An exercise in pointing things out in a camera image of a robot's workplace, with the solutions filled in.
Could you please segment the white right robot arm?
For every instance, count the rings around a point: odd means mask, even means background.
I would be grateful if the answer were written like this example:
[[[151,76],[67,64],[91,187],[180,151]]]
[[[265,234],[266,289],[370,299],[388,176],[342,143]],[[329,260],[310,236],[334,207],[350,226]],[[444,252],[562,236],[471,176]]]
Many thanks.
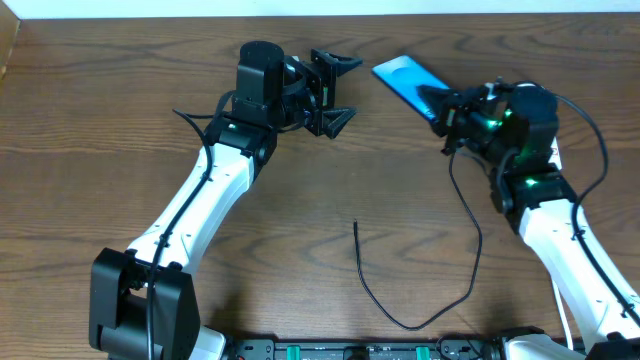
[[[497,80],[466,91],[420,85],[443,152],[461,148],[492,165],[491,198],[541,260],[579,328],[584,351],[545,334],[503,342],[505,358],[636,359],[639,295],[590,229],[582,203],[561,173],[554,146],[562,96],[532,82]]]

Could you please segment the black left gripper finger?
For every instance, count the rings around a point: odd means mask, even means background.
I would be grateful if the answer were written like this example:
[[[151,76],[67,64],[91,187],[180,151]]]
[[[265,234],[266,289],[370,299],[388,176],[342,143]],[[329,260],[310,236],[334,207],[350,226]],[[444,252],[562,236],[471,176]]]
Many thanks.
[[[319,57],[323,60],[325,69],[331,73],[332,77],[341,77],[363,64],[361,58],[341,56],[326,51],[321,51]]]
[[[335,139],[346,124],[357,114],[355,107],[333,108],[323,112],[322,131],[330,139]]]

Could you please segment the blue Galaxy smartphone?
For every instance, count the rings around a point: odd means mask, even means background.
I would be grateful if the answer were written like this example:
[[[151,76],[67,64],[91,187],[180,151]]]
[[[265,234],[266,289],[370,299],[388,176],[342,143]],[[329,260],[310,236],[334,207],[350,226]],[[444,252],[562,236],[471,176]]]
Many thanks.
[[[374,66],[372,73],[429,123],[434,121],[436,114],[433,108],[418,92],[418,87],[422,85],[448,89],[448,86],[434,74],[407,55]]]

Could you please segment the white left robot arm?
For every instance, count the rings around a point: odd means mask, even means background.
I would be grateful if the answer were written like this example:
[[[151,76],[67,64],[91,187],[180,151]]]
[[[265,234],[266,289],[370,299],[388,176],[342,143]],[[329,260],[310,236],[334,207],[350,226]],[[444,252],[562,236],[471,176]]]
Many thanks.
[[[222,359],[227,338],[202,324],[195,274],[215,233],[274,153],[306,129],[336,137],[355,115],[335,103],[337,80],[360,65],[314,49],[308,60],[267,41],[244,44],[236,86],[206,126],[196,163],[162,214],[124,251],[91,267],[88,341],[111,359]]]

